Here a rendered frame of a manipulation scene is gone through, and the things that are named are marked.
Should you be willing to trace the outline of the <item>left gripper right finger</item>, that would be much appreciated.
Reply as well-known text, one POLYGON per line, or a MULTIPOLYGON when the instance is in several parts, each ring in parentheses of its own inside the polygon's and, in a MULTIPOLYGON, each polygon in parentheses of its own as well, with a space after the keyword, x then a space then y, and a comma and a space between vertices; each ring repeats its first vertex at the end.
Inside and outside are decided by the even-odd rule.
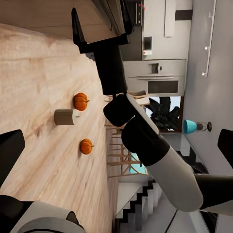
POLYGON ((233 168, 233 131, 222 129, 217 146, 233 168))

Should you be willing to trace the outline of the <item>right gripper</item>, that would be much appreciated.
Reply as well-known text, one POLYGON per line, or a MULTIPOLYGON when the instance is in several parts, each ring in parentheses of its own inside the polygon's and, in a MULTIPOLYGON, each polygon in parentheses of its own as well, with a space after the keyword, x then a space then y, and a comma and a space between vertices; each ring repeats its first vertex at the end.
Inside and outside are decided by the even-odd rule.
POLYGON ((132 42, 131 34, 135 30, 126 0, 120 0, 125 33, 109 39, 89 43, 84 39, 76 8, 73 7, 72 29, 73 42, 79 46, 80 54, 94 53, 99 78, 110 78, 124 74, 124 63, 120 46, 132 42))

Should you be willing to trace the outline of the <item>pumpkin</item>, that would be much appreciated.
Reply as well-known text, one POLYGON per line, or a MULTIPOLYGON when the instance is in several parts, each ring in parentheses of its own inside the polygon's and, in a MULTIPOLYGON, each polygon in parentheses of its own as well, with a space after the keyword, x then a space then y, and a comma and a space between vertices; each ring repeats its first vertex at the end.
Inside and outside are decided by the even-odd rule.
POLYGON ((91 153, 92 147, 92 142, 89 139, 83 139, 80 144, 80 151, 83 154, 88 155, 91 153))
POLYGON ((74 106, 79 111, 85 110, 87 108, 88 102, 89 101, 87 100, 87 95, 85 95, 84 93, 78 93, 74 97, 74 106))

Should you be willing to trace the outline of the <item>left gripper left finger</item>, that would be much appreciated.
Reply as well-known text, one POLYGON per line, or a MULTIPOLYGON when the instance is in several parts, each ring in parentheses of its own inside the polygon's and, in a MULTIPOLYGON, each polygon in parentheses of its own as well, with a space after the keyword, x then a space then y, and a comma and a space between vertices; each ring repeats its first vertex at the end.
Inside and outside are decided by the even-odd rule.
POLYGON ((21 129, 0 134, 0 187, 25 148, 21 129))

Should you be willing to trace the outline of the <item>pillar candle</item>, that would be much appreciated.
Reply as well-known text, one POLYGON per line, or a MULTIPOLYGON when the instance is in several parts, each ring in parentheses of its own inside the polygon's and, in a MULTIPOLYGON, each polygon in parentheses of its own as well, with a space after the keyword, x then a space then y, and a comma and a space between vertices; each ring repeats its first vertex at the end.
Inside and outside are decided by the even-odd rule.
POLYGON ((77 122, 77 112, 75 109, 56 109, 54 122, 56 125, 75 125, 77 122))

